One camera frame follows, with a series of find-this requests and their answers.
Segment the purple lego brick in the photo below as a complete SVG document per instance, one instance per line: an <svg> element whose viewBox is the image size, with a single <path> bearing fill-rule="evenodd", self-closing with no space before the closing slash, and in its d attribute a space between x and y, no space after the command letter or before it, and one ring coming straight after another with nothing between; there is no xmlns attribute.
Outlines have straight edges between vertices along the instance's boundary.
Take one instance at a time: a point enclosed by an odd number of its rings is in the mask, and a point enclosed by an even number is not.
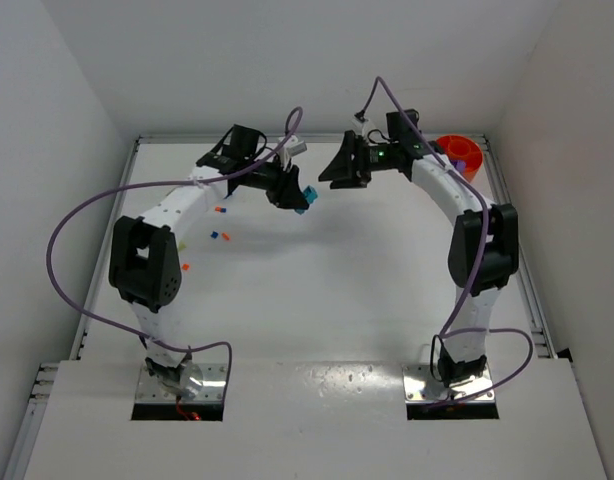
<svg viewBox="0 0 614 480"><path fill-rule="evenodd" d="M451 165L460 173L463 174L466 170L466 162L463 160L451 160Z"/></svg>

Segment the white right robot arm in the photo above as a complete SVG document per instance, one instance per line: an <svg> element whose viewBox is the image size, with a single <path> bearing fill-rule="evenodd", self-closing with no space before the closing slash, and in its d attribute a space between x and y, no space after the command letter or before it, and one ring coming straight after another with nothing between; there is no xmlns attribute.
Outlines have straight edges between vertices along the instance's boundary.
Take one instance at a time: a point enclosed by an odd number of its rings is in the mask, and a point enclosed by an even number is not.
<svg viewBox="0 0 614 480"><path fill-rule="evenodd" d="M435 342L432 375L445 386L480 375L486 366L485 337L499 292L519 267L518 214L496 204L458 171L442 147L417 129L418 113L387 115L388 135L371 140L373 123L364 112L343 135L338 153L318 179L332 189L360 189L373 174L394 170L421 188L453 225L448 270L456 286L455 306Z"/></svg>

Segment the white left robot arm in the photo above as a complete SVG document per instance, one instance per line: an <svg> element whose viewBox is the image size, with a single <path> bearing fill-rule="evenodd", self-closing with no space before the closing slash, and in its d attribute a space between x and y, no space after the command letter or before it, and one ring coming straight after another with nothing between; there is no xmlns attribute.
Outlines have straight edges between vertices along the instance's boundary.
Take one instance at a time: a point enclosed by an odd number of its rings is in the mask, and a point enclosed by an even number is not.
<svg viewBox="0 0 614 480"><path fill-rule="evenodd" d="M294 125L287 125L276 147L268 149L262 132L234 125L156 206L137 217L122 216L114 224L109 282L130 305L146 336L148 373L177 397L191 398L202 387L191 347L172 343L180 324L171 304L182 287L183 236L240 186L263 191L276 208L307 211L314 197L301 189L299 168L292 162L307 147L295 131Z"/></svg>

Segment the teal lego brick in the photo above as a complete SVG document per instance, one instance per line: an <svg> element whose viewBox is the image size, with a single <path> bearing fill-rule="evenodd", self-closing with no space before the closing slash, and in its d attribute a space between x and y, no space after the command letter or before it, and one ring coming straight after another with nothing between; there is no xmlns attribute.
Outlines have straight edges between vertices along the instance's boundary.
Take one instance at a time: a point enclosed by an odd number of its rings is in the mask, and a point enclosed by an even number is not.
<svg viewBox="0 0 614 480"><path fill-rule="evenodd" d="M303 190L302 195L303 195L303 197L304 197L304 200L305 200L305 202L306 202L306 205L305 205L305 206L303 206L303 207L301 207L301 208L297 208L297 209L295 210L295 212L296 212L297 214L299 214L299 215L304 214L304 213L305 213L305 212L306 212L306 211L309 209L309 207L310 207L310 206L311 206L311 205L312 205L312 204L313 204L313 203L314 203L314 202L317 200L317 198L318 198L318 193L317 193L317 190L316 190L316 189L315 189L313 186L311 186L311 185L308 185L308 186L307 186L307 187L306 187L306 188Z"/></svg>

